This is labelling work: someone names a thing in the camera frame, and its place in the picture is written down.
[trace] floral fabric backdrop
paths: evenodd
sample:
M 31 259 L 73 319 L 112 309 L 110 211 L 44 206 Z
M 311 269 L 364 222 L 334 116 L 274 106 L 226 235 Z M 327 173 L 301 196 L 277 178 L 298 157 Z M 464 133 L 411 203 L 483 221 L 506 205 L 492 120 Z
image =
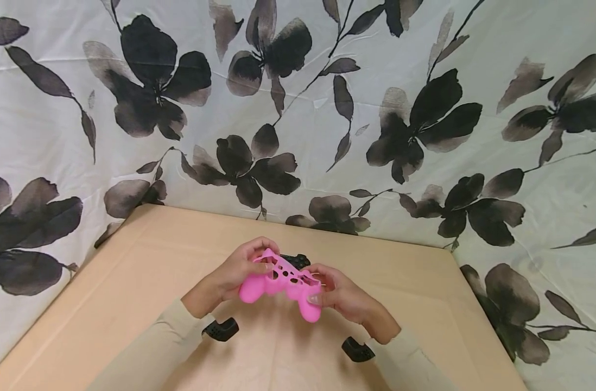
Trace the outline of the floral fabric backdrop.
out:
M 0 361 L 142 203 L 447 248 L 596 390 L 596 0 L 0 0 Z

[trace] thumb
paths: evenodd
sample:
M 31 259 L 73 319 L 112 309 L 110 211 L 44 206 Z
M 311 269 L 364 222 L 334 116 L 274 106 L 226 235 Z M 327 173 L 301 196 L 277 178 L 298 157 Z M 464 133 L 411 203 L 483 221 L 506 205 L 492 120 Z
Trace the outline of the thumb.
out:
M 307 301 L 313 305 L 330 307 L 335 305 L 338 294 L 335 291 L 322 292 L 317 295 L 307 297 Z
M 274 265 L 267 262 L 250 263 L 248 272 L 252 274 L 266 274 L 274 270 Z

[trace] black game controller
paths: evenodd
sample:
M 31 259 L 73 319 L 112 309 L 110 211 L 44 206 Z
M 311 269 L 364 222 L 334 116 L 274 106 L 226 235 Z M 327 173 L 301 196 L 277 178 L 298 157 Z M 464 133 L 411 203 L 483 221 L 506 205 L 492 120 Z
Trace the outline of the black game controller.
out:
M 302 270 L 302 268 L 306 268 L 307 266 L 311 265 L 311 262 L 309 261 L 307 256 L 303 254 L 298 254 L 296 256 L 281 254 L 281 256 L 287 262 L 291 263 L 291 266 L 295 267 L 296 270 Z

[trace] beige sleeve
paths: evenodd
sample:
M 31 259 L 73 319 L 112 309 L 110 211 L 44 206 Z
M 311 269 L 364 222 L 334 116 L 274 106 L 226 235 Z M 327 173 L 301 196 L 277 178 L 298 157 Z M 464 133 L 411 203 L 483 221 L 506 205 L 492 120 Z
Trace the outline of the beige sleeve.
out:
M 387 345 L 373 339 L 367 345 L 376 354 L 373 360 L 392 391 L 458 391 L 426 357 L 409 330 L 402 329 Z
M 126 347 L 98 375 L 88 391 L 158 391 L 202 341 L 215 319 L 196 319 L 175 300 L 158 320 Z

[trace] finger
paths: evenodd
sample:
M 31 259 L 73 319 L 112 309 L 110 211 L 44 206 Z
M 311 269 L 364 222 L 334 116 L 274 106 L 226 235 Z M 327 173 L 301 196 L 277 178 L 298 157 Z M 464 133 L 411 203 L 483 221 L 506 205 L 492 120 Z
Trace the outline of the finger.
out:
M 248 272 L 252 274 L 267 274 L 274 270 L 274 265 L 267 262 L 256 262 L 248 264 Z

